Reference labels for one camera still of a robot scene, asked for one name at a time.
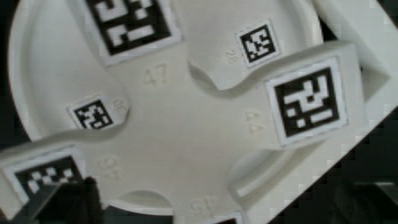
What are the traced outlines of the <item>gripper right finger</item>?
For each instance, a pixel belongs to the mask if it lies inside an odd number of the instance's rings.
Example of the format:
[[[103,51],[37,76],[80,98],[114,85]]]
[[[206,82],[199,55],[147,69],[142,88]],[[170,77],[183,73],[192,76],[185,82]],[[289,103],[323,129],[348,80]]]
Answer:
[[[330,224],[398,224],[398,184],[343,182],[334,190]]]

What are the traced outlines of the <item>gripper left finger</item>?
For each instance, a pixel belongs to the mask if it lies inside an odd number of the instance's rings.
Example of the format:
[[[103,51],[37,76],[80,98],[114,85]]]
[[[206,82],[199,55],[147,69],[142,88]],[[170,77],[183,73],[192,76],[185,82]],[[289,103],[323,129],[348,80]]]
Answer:
[[[7,224],[105,224],[94,178],[44,186]]]

